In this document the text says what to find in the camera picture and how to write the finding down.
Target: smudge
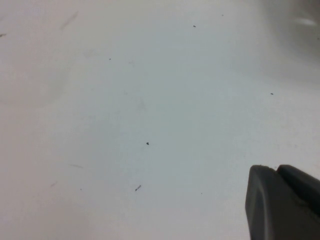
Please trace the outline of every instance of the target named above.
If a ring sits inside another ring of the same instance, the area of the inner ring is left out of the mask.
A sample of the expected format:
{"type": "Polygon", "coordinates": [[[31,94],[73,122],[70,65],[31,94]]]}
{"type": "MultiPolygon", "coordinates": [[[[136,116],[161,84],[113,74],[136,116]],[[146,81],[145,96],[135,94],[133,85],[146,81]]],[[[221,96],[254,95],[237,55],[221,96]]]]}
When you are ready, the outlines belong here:
{"type": "Polygon", "coordinates": [[[139,185],[139,186],[135,189],[135,191],[137,191],[139,188],[141,188],[141,185],[139,185]]]}
{"type": "Polygon", "coordinates": [[[52,183],[52,184],[50,185],[50,188],[53,188],[55,185],[57,185],[57,183],[58,183],[58,181],[52,183]]]}
{"type": "Polygon", "coordinates": [[[78,169],[83,169],[84,167],[83,166],[80,166],[80,165],[77,165],[77,164],[69,164],[70,167],[75,167],[75,168],[78,168],[78,169]]]}
{"type": "Polygon", "coordinates": [[[76,11],[71,17],[69,17],[61,26],[60,26],[60,30],[63,31],[66,26],[68,26],[70,23],[72,23],[78,16],[78,12],[76,11]]]}

